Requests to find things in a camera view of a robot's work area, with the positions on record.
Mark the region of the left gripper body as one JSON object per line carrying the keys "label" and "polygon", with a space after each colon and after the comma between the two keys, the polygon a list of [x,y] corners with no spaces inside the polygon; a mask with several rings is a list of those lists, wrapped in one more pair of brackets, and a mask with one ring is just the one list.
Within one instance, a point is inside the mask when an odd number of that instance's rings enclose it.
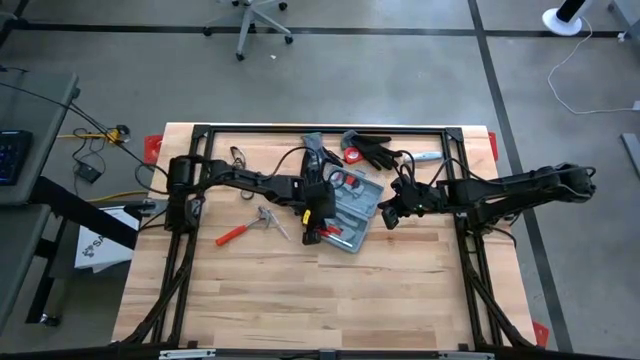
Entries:
{"label": "left gripper body", "polygon": [[334,187],[329,182],[309,184],[305,188],[305,210],[311,211],[309,221],[323,221],[334,218],[336,214],[336,200]]}

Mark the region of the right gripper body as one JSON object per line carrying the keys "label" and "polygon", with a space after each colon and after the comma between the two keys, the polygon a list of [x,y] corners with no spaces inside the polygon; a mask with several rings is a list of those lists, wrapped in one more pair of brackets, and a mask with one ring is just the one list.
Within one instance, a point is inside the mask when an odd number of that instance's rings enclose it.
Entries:
{"label": "right gripper body", "polygon": [[411,216],[416,212],[418,194],[414,188],[401,188],[390,200],[398,216]]}

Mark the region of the grey plastic tool case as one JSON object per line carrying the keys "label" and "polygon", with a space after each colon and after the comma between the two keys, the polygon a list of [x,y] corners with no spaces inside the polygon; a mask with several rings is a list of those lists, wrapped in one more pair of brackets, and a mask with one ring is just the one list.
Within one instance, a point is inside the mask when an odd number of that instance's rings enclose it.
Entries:
{"label": "grey plastic tool case", "polygon": [[[350,229],[354,236],[350,239],[353,244],[348,248],[322,236],[322,240],[345,252],[357,253],[369,231],[370,220],[375,215],[377,205],[381,200],[384,188],[367,179],[364,172],[359,170],[349,171],[335,165],[326,170],[329,181],[334,187],[336,200],[336,214],[334,218],[325,220],[326,228],[336,226],[341,229]],[[352,175],[359,180],[359,186],[352,188],[345,184],[347,175]]]}

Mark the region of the red handled screwdriver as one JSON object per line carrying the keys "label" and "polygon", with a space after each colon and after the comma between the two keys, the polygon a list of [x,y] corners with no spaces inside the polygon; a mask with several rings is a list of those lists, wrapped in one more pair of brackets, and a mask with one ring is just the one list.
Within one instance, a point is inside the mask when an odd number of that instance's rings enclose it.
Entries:
{"label": "red handled screwdriver", "polygon": [[354,232],[350,229],[341,229],[336,226],[328,226],[324,230],[320,230],[319,234],[329,240],[332,240],[342,246],[352,248],[353,244],[350,239],[354,236]]}

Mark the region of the black work glove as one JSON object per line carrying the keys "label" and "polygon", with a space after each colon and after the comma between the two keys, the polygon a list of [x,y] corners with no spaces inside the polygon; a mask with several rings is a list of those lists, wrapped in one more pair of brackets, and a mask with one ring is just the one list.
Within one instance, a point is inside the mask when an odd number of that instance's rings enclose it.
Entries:
{"label": "black work glove", "polygon": [[315,183],[323,178],[325,167],[333,164],[343,167],[341,159],[324,146],[320,132],[308,133],[302,136],[305,154],[303,157],[301,176],[308,182]]}
{"label": "black work glove", "polygon": [[356,148],[376,170],[392,170],[398,165],[396,158],[402,157],[402,153],[385,147],[385,144],[390,141],[389,136],[362,135],[354,130],[348,130],[342,135],[341,146]]}

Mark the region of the red handled claw hammer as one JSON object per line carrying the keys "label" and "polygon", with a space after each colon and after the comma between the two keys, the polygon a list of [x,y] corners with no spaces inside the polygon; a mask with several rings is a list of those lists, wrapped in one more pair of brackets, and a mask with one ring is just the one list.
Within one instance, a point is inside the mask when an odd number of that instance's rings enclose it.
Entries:
{"label": "red handled claw hammer", "polygon": [[234,228],[233,230],[227,232],[226,234],[220,236],[219,238],[217,238],[215,240],[215,244],[217,246],[223,246],[226,243],[228,243],[229,241],[233,240],[234,238],[242,235],[243,233],[245,233],[246,231],[249,230],[250,227],[262,222],[264,224],[264,226],[266,228],[268,228],[271,224],[272,221],[272,212],[270,209],[264,207],[264,206],[259,206],[258,207],[258,216],[254,219],[252,219],[251,221],[240,225],[236,228]]}

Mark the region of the white cardboard box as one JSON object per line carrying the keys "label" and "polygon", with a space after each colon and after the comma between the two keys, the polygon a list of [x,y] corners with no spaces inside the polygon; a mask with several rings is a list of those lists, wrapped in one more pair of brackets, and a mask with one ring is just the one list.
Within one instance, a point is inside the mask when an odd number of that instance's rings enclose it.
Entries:
{"label": "white cardboard box", "polygon": [[[134,230],[139,230],[140,220],[128,214],[124,206],[105,207],[100,210],[123,222]],[[80,226],[75,255],[75,269],[91,269],[98,273],[106,268],[130,261],[134,250]]]}

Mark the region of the black power adapter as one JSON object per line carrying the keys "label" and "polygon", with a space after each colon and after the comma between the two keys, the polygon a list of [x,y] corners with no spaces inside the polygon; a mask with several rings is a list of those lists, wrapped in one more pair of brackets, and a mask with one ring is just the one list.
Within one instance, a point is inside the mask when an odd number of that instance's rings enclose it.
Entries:
{"label": "black power adapter", "polygon": [[103,175],[101,171],[84,162],[78,162],[76,164],[74,173],[77,177],[89,184],[94,184]]}

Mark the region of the white round stand base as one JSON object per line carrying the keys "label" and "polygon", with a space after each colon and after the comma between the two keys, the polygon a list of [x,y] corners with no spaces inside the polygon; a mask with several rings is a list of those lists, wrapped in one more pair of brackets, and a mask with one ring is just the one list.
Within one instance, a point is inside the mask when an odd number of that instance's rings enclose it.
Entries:
{"label": "white round stand base", "polygon": [[549,8],[542,15],[545,27],[560,36],[577,35],[583,28],[584,13],[594,0],[563,0],[559,7]]}

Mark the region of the black diagonal bar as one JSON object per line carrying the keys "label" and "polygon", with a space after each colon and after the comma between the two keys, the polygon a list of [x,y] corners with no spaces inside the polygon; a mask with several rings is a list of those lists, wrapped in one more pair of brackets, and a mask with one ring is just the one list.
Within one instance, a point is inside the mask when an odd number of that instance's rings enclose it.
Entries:
{"label": "black diagonal bar", "polygon": [[135,247],[136,230],[44,176],[36,180],[30,201],[49,205],[55,214],[126,248]]}

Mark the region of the grey furniture corner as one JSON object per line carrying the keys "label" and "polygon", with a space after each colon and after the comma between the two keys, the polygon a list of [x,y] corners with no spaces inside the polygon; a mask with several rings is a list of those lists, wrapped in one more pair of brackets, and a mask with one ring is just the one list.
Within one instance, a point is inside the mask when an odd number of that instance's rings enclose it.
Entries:
{"label": "grey furniture corner", "polygon": [[640,31],[640,0],[610,0],[607,9],[624,31]]}

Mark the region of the grey desk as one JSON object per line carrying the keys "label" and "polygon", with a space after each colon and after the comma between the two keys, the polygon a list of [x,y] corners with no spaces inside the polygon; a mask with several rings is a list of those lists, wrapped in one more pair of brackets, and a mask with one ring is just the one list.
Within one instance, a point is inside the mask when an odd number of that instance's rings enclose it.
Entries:
{"label": "grey desk", "polygon": [[0,206],[0,333],[14,308],[34,257],[46,261],[27,313],[26,324],[57,327],[60,315],[45,311],[55,278],[51,268],[59,252],[67,219],[59,218],[53,240],[43,237],[52,210],[49,205]]}
{"label": "grey desk", "polygon": [[0,206],[29,201],[77,86],[78,76],[74,73],[0,72],[0,131],[23,130],[32,134],[17,182],[0,185]]}

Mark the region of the black keyboard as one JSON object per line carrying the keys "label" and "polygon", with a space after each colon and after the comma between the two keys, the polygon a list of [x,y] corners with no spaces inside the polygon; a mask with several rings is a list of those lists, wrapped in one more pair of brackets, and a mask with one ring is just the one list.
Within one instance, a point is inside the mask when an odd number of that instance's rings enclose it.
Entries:
{"label": "black keyboard", "polygon": [[17,183],[27,159],[33,134],[24,130],[0,131],[0,186]]}

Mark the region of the silver bracket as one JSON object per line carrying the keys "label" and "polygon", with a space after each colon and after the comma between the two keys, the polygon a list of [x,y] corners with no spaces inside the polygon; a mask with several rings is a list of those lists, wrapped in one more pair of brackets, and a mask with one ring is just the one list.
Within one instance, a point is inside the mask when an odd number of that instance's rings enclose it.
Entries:
{"label": "silver bracket", "polygon": [[215,349],[171,349],[162,350],[158,360],[212,360],[215,357]]}
{"label": "silver bracket", "polygon": [[439,352],[438,360],[495,360],[495,356],[483,352],[448,351]]}

